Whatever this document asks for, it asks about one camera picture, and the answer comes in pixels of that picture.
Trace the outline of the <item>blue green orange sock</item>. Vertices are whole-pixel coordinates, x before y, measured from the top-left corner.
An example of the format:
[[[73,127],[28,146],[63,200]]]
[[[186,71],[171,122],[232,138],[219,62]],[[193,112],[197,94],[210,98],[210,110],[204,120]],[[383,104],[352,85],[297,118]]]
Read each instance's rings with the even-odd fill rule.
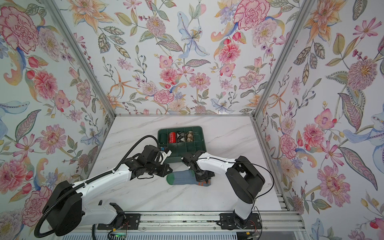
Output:
[[[205,181],[198,182],[196,180],[195,172],[192,170],[172,172],[166,177],[167,183],[171,186],[176,185],[197,185],[202,187],[208,187],[211,185],[211,181],[208,183]]]

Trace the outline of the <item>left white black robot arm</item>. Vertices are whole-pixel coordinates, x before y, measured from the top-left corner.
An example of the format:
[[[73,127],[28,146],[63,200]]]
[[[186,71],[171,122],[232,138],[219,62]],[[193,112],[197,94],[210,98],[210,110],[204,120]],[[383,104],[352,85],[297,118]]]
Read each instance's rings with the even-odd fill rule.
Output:
[[[118,204],[90,205],[89,202],[112,187],[143,174],[165,177],[172,172],[169,164],[164,162],[171,154],[167,147],[147,145],[133,157],[124,156],[112,170],[75,184],[61,182],[43,208],[34,231],[35,237],[43,238],[51,234],[60,237],[86,225],[123,227],[128,219]]]

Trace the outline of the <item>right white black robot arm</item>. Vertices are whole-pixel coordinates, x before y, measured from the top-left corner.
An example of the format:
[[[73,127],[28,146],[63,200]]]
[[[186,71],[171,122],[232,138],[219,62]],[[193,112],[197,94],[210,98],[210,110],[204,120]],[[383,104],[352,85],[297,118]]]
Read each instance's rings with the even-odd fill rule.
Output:
[[[182,162],[194,171],[199,183],[207,183],[215,174],[225,175],[238,197],[234,219],[243,225],[250,219],[257,195],[266,181],[246,157],[225,159],[197,151],[184,154]]]

